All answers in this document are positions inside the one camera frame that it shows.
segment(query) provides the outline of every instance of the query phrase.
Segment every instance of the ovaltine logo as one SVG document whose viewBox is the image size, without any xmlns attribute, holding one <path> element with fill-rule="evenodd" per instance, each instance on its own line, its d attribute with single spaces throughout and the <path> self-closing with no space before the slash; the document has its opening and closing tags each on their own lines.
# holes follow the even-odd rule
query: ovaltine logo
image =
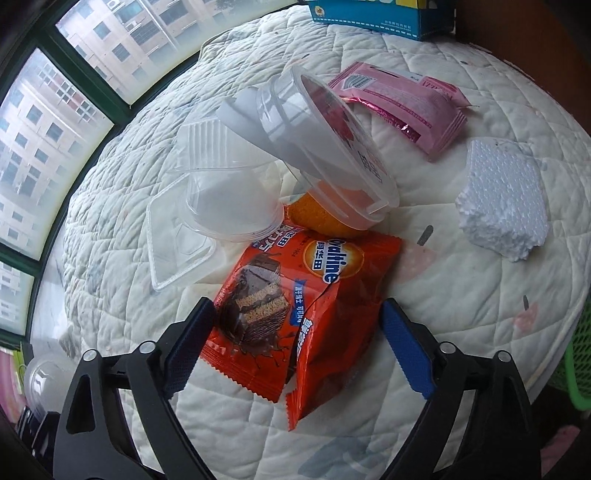
<svg viewBox="0 0 591 480">
<path fill-rule="evenodd" d="M 304 249 L 304 264 L 324 283 L 355 275 L 363 265 L 363 251 L 340 238 L 313 241 Z"/>
</svg>

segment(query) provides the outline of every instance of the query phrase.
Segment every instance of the clear plastic container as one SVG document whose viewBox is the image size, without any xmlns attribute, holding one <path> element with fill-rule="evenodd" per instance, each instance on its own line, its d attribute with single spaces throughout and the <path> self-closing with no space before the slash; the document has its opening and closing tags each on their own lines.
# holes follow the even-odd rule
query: clear plastic container
<svg viewBox="0 0 591 480">
<path fill-rule="evenodd" d="M 189 228 L 186 194 L 190 175 L 185 174 L 150 200 L 146 210 L 148 259 L 154 290 L 186 287 L 207 277 L 226 262 L 219 243 Z"/>
<path fill-rule="evenodd" d="M 65 354 L 36 356 L 25 370 L 25 397 L 36 418 L 41 421 L 48 411 L 61 413 L 76 364 Z"/>
<path fill-rule="evenodd" d="M 282 159 L 331 215 L 366 230 L 400 203 L 378 147 L 328 85 L 293 66 L 225 100 L 217 117 Z"/>
<path fill-rule="evenodd" d="M 283 221 L 277 159 L 217 118 L 185 125 L 177 140 L 176 173 L 189 173 L 183 222 L 211 238 L 254 242 Z"/>
</svg>

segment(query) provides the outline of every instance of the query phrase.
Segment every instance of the blue box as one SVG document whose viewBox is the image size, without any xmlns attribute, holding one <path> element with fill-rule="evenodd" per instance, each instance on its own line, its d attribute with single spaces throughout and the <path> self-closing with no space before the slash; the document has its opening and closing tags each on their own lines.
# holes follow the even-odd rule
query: blue box
<svg viewBox="0 0 591 480">
<path fill-rule="evenodd" d="M 423 40 L 451 32 L 456 0 L 310 0 L 312 19 Z"/>
</svg>

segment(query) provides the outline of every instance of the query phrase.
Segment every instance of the pink snack wrapper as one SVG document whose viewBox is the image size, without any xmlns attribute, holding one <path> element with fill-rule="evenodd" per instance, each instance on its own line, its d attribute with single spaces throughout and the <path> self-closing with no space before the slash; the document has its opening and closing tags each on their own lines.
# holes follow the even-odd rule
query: pink snack wrapper
<svg viewBox="0 0 591 480">
<path fill-rule="evenodd" d="M 449 83 L 404 73 L 356 62 L 329 85 L 345 102 L 365 105 L 428 155 L 436 155 L 466 123 L 459 104 L 470 103 Z"/>
</svg>

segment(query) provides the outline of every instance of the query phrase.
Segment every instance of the quilted mattress pad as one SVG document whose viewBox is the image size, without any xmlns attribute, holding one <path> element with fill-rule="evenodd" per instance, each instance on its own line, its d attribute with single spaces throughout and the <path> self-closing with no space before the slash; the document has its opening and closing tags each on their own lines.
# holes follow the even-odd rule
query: quilted mattress pad
<svg viewBox="0 0 591 480">
<path fill-rule="evenodd" d="M 527 388 L 545 373 L 582 309 L 590 281 L 589 136 L 548 94 L 490 54 L 449 38 L 419 43 L 315 24 L 307 7 L 267 15 L 210 42 L 199 62 L 106 146 L 85 178 L 70 202 L 64 239 L 66 312 L 78 358 L 88 348 L 114 355 L 157 339 L 201 296 L 215 296 L 244 248 L 228 248 L 227 263 L 194 286 L 152 289 L 145 210 L 172 180 L 166 171 L 179 127 L 293 63 L 328 82 L 354 61 L 453 83 L 474 105 L 460 137 L 435 163 L 385 121 L 355 107 L 401 196 L 401 206 L 378 226 L 405 240 L 385 293 L 439 340 L 466 353 L 510 351 Z M 526 261 L 511 263 L 476 247 L 458 227 L 454 200 L 466 179 L 473 137 L 517 142 L 539 162 L 550 233 Z M 294 182 L 282 171 L 287 195 Z M 287 431 L 282 400 L 271 404 L 201 360 L 173 408 L 220 479 L 376 479 L 424 401 L 408 386 L 381 334 L 361 362 L 361 373 L 347 389 L 293 432 Z M 132 397 L 125 394 L 123 400 L 140 455 L 158 468 Z M 453 459 L 468 414 L 466 405 L 441 464 Z"/>
</svg>

